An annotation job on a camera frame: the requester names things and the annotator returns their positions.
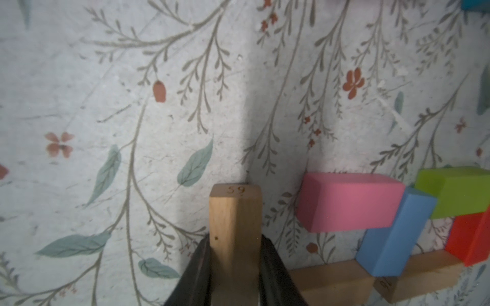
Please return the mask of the red block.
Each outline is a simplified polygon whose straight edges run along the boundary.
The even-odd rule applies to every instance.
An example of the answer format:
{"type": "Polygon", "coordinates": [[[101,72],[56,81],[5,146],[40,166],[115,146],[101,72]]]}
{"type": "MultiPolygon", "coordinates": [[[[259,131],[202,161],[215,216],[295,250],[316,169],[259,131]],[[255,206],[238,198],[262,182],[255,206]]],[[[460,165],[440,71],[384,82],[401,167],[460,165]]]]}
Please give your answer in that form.
{"type": "Polygon", "coordinates": [[[466,267],[486,261],[489,257],[489,209],[456,217],[445,251],[461,260],[466,267]]]}

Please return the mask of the teal block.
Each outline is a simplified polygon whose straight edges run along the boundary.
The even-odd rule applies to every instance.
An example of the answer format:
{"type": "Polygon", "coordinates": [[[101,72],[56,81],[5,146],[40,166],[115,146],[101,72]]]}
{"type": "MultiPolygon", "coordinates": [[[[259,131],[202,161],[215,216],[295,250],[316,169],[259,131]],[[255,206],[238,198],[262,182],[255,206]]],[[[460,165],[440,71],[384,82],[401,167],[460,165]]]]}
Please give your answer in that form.
{"type": "Polygon", "coordinates": [[[461,9],[482,13],[490,12],[490,0],[462,0],[461,9]]]}

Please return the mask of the lime green block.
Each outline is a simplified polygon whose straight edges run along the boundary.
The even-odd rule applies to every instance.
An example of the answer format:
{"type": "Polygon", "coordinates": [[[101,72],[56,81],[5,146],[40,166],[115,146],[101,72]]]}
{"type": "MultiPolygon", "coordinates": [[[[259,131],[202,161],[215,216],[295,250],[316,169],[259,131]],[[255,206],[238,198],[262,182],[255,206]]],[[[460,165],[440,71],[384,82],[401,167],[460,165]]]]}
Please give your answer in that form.
{"type": "Polygon", "coordinates": [[[489,206],[489,170],[482,168],[423,169],[415,188],[437,199],[431,219],[477,214],[489,206]]]}

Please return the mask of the natural wood block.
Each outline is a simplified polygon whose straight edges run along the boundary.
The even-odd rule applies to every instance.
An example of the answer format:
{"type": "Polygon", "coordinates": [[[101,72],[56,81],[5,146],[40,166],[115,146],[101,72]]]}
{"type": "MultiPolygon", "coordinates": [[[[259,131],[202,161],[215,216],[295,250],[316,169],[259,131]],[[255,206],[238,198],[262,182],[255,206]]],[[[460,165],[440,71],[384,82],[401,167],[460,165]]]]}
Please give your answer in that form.
{"type": "Polygon", "coordinates": [[[212,305],[258,305],[262,191],[216,184],[209,196],[212,305]]]}
{"type": "Polygon", "coordinates": [[[375,278],[356,260],[289,271],[308,305],[361,305],[368,301],[375,278]]]}
{"type": "Polygon", "coordinates": [[[379,277],[375,290],[389,303],[401,302],[453,287],[464,263],[451,253],[439,250],[412,256],[398,277],[379,277]]]}

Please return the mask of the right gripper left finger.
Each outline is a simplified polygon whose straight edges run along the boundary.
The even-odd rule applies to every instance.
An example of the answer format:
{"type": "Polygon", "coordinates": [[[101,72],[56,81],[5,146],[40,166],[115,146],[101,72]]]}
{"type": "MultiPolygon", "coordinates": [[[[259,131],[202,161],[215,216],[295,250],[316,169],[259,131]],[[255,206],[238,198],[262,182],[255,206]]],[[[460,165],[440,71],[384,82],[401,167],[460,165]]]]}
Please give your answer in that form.
{"type": "Polygon", "coordinates": [[[211,304],[211,246],[209,234],[198,244],[191,260],[164,306],[211,304]]]}

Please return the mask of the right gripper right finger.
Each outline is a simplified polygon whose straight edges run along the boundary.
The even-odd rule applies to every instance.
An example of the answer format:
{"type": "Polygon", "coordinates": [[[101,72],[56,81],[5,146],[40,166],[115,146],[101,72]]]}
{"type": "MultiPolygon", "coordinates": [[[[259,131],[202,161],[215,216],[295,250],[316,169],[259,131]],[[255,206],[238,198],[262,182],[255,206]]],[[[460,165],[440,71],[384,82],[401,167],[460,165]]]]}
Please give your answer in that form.
{"type": "Polygon", "coordinates": [[[262,236],[259,275],[260,304],[308,305],[288,273],[272,241],[262,236]]]}

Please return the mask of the long pink block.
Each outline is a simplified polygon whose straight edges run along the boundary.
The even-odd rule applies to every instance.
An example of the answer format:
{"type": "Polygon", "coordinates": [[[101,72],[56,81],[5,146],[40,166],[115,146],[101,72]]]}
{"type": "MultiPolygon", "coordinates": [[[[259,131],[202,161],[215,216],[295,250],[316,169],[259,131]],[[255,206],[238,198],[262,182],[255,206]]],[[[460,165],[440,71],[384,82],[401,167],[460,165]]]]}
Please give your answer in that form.
{"type": "Polygon", "coordinates": [[[310,233],[390,227],[405,185],[369,173],[307,173],[296,218],[310,233]]]}

